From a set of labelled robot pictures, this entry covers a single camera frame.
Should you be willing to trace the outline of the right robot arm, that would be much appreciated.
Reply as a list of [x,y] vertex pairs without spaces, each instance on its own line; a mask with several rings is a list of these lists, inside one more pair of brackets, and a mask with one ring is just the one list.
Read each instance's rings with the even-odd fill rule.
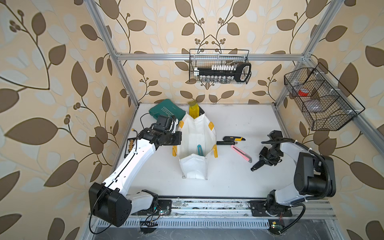
[[300,203],[335,195],[336,177],[332,158],[320,155],[296,140],[284,138],[281,131],[274,130],[268,137],[270,139],[262,144],[271,147],[263,147],[259,161],[251,171],[263,166],[276,166],[284,155],[296,162],[296,169],[293,183],[283,189],[272,190],[266,200],[257,205],[259,211],[275,216]]

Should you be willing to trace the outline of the white pouch with yellow handles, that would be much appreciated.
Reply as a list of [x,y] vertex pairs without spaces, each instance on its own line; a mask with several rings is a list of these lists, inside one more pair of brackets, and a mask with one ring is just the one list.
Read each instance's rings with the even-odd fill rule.
[[[218,157],[217,133],[214,123],[205,114],[193,119],[186,114],[177,128],[182,132],[182,141],[174,146],[173,155],[179,158],[184,179],[208,179],[208,158]],[[201,145],[204,156],[198,155],[197,146]]]

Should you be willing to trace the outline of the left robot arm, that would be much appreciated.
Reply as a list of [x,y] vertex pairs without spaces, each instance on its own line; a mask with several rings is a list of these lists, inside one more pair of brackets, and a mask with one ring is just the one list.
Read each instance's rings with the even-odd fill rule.
[[120,227],[131,214],[157,211],[157,194],[142,190],[130,195],[128,191],[144,163],[160,146],[181,144],[182,132],[176,130],[178,123],[175,116],[159,116],[156,123],[137,133],[136,143],[122,163],[101,184],[94,183],[90,187],[92,216]]

